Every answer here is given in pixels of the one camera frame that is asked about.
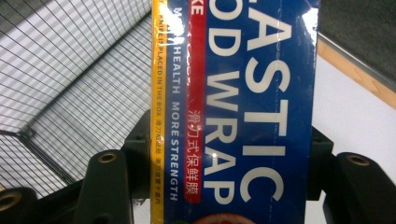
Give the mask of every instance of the metal wire grid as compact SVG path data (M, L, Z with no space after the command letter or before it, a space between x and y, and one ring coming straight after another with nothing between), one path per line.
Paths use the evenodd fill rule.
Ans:
M4 186L25 186L45 196L65 183L15 136L0 135L1 181Z
M0 38L0 130L16 133L139 22L150 1L2 1L1 8L22 19L0 17L1 27L13 27Z
M150 25L147 18L35 119L31 138L75 179L89 158L120 148L149 109Z
M120 148L149 108L150 1L0 7L0 183L45 196Z

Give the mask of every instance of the product packaging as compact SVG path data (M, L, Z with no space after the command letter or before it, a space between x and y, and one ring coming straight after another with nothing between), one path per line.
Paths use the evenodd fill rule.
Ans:
M304 223L318 0L155 0L151 223Z

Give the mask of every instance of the wooden edge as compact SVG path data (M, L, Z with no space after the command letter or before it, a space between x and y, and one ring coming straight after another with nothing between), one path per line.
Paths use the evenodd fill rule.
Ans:
M390 90L384 84L371 77L356 64L352 63L336 50L332 49L332 47L328 46L322 40L318 41L318 55L345 75L355 80L367 91L370 91L387 105L396 109L396 92Z

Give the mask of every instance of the black plastic part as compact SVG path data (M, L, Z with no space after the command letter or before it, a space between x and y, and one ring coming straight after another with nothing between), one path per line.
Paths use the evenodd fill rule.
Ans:
M396 188L375 162L341 153L332 165L324 212L329 224L395 224Z
M0 223L36 223L38 217L39 206L34 190L16 188L0 192Z
M40 223L43 224L69 224L72 222L79 193L81 192L82 180L69 185L61 190L40 199L42 213Z
M150 187L150 111L137 122L121 149L126 155L130 191L134 199L149 198Z
M103 151L90 159L74 223L133 223L126 159L120 150Z
M328 176L326 169L329 161L332 160L332 147L334 143L323 133L312 127L312 147L309 159L308 191L306 199L308 201L318 201L320 193L326 183Z

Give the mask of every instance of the red label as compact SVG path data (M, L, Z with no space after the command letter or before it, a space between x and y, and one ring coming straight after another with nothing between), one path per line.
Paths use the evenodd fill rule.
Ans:
M205 85L206 1L190 0L184 197L201 201Z

